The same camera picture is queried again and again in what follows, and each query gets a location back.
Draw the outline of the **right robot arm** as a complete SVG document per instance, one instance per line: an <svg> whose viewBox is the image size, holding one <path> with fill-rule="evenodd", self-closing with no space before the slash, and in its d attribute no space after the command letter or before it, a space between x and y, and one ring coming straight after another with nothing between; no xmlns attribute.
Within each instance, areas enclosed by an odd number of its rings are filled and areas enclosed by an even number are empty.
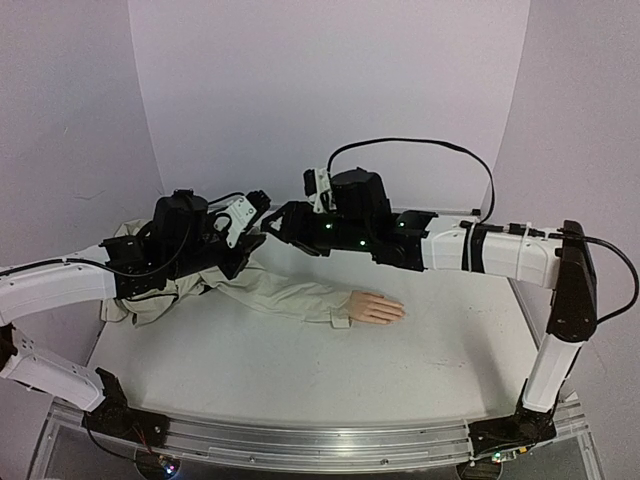
<svg viewBox="0 0 640 480"><path fill-rule="evenodd" d="M524 281L552 291L551 313L530 375L510 416L470 424L475 459L551 440L560 390L597 328L596 275L583 230L485 224L435 213L395 213L381 177L361 168L304 175L306 200L289 201L261 223L265 233L315 257L366 252L380 265L459 271Z"/></svg>

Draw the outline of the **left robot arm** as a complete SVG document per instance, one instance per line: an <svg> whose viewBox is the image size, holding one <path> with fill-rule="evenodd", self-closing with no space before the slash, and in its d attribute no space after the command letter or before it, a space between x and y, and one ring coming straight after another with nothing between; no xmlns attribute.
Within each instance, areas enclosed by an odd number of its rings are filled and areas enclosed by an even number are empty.
<svg viewBox="0 0 640 480"><path fill-rule="evenodd" d="M211 267L233 279L265 241L254 225L270 204L266 193L252 191L214 210L205 198L177 190L158 200L153 219L136 234L2 271L2 378L78 407L90 432L163 446L167 416L131 407L114 374L36 346L13 323L76 303L132 299Z"/></svg>

